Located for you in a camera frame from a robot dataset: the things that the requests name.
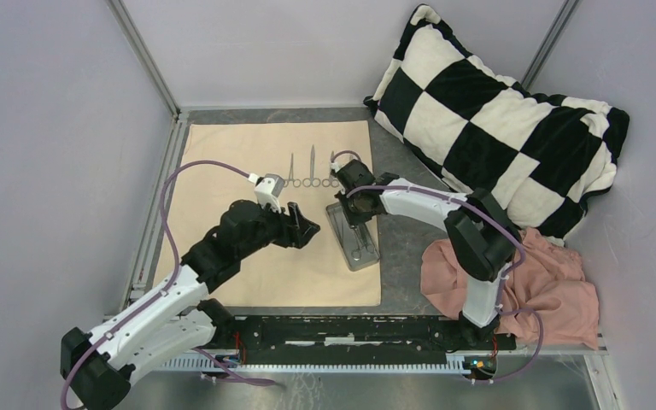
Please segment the beige cloth wrap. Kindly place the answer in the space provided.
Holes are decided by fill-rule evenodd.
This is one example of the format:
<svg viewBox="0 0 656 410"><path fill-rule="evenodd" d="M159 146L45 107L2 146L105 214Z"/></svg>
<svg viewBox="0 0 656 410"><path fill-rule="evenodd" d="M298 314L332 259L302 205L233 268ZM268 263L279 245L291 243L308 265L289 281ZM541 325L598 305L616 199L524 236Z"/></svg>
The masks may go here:
<svg viewBox="0 0 656 410"><path fill-rule="evenodd" d="M161 246L155 281L172 273L175 257L218 225L233 202L255 199L249 174L274 173L285 179L293 153L296 177L307 178L312 146L320 180L327 176L332 151L336 152L333 159L341 163L353 155L372 163L365 120L192 126L182 155L184 169L175 181L168 210L173 241ZM214 297L227 307L239 308L377 306L379 265L351 272L331 229L325 209L336 201L337 190L285 185L280 203L296 202L307 219L320 225L319 233L303 249L271 245L251 255Z"/></svg>

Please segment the metal instrument tray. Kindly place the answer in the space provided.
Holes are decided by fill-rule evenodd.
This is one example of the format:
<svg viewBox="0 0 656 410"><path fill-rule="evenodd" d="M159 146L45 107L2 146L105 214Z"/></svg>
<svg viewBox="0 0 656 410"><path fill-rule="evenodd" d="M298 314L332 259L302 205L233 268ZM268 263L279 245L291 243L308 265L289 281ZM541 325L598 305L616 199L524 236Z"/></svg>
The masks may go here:
<svg viewBox="0 0 656 410"><path fill-rule="evenodd" d="M328 205L325 209L331 229L337 239L340 250L343 252L344 259L347 263L348 269L351 272L357 272L361 269L373 266L378 264L380 259L380 254L378 250L377 242L374 239L374 236L371 234L373 244L375 245L376 256L373 258L366 258L361 261L352 261L350 259L349 251L350 245L355 245L354 235L351 229L352 226L347 222L342 207L339 202L332 203Z"/></svg>

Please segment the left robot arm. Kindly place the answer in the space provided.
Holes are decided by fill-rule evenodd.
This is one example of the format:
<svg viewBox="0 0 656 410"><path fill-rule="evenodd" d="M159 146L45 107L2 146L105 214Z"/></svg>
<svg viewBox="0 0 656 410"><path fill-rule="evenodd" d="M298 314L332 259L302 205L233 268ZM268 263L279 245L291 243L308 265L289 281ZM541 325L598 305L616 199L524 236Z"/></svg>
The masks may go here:
<svg viewBox="0 0 656 410"><path fill-rule="evenodd" d="M61 340L61 407L72 391L86 409L112 409L144 376L189 349L224 348L234 325L206 312L203 298L269 245L301 249L319 232L298 205L272 210L238 200L217 226L178 260L177 270L129 308L90 331L74 327Z"/></svg>

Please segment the steel forceps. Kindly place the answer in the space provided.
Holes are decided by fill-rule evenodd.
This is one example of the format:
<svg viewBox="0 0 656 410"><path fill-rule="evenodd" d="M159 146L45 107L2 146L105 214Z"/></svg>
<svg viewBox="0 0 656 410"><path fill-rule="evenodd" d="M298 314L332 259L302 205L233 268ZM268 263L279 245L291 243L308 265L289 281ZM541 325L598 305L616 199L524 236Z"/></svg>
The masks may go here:
<svg viewBox="0 0 656 410"><path fill-rule="evenodd" d="M296 177L295 155L293 153L290 154L289 171L287 177L284 180L287 186L291 186L294 188L302 187L302 181Z"/></svg>
<svg viewBox="0 0 656 410"><path fill-rule="evenodd" d="M358 225L351 229L354 235L355 245L350 245L350 259L361 261L376 256L375 245L366 225Z"/></svg>

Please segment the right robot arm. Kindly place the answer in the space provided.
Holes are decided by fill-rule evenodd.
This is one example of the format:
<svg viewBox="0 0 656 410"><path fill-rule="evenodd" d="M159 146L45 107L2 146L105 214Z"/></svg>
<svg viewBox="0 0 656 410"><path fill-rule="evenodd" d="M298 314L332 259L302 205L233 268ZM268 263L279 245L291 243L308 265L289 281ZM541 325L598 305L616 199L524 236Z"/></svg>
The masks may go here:
<svg viewBox="0 0 656 410"><path fill-rule="evenodd" d="M494 335L500 315L500 289L522 255L518 230L485 189L470 194L415 184L393 173L376 177L362 161L333 161L331 176L340 184L336 197L352 228L379 215L407 217L444 231L460 267L468 275L460 311L460 340L480 349Z"/></svg>

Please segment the steel scissors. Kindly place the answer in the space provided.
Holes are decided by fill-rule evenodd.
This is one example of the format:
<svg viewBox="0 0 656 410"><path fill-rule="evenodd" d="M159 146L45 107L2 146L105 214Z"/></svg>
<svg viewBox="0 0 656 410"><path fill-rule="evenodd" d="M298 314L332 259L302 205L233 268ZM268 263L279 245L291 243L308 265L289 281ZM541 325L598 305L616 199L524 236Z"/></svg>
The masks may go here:
<svg viewBox="0 0 656 410"><path fill-rule="evenodd" d="M332 166L332 159L334 158L336 152L332 151L330 160L329 160L329 167L328 167L328 173L327 176L323 179L320 180L320 186L324 188L339 188L341 185L337 178L333 175L333 166Z"/></svg>
<svg viewBox="0 0 656 410"><path fill-rule="evenodd" d="M315 147L312 146L309 156L308 177L302 180L303 187L318 188L321 186L320 179L316 177L315 168L316 168L316 152L315 152Z"/></svg>

